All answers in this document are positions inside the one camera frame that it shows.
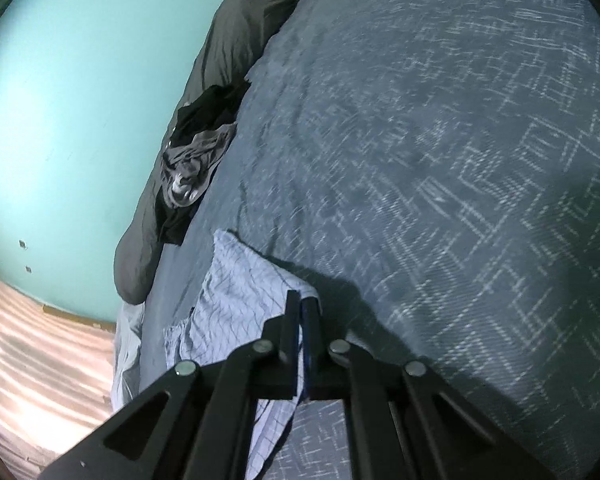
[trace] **metal rivet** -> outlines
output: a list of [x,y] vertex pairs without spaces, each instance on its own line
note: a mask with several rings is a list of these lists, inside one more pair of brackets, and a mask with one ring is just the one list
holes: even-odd
[[268,339],[258,339],[253,344],[253,351],[258,354],[268,354],[273,350],[273,343]]
[[404,371],[411,377],[422,377],[427,373],[427,367],[420,361],[411,361],[404,367]]
[[176,364],[176,375],[186,377],[196,371],[198,365],[193,361],[180,361]]
[[344,341],[344,339],[336,339],[335,341],[331,341],[331,343],[329,343],[329,350],[331,350],[334,354],[346,354],[349,350],[351,350],[351,345]]

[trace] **patterned bedsheet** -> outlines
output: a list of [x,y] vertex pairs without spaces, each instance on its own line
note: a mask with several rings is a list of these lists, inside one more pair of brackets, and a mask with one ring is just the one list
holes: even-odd
[[[600,455],[600,17],[588,0],[301,0],[146,302],[141,383],[228,229],[331,335],[422,356],[560,478]],[[270,479],[348,478],[339,403]]]

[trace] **checkered cloth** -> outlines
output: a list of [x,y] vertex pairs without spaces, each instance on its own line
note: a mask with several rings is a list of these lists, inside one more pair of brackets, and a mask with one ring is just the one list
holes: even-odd
[[[214,258],[198,303],[188,319],[165,331],[167,366],[185,359],[208,365],[224,360],[238,346],[258,339],[264,322],[284,312],[286,293],[318,297],[315,289],[286,270],[269,263],[235,236],[214,235]],[[298,395],[302,391],[302,354],[299,355]],[[260,400],[256,409],[246,480],[253,480],[291,420],[293,400]]]

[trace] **white cloth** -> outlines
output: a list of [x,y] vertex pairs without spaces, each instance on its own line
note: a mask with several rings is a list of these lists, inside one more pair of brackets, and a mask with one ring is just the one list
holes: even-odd
[[[256,340],[264,322],[285,311],[286,293],[318,297],[300,278],[268,262],[225,231],[214,235],[214,258],[189,319],[164,335],[167,366],[191,359],[200,365],[224,360],[238,346]],[[298,394],[293,400],[260,400],[256,409],[246,480],[253,480],[291,420],[304,385],[298,356]]]
[[140,387],[140,343],[144,303],[123,303],[116,321],[111,405],[114,413],[138,394]]

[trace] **teal wall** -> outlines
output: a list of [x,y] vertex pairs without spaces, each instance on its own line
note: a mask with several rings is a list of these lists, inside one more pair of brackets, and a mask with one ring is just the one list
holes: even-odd
[[0,19],[0,279],[64,310],[115,318],[116,244],[221,1],[9,6]]

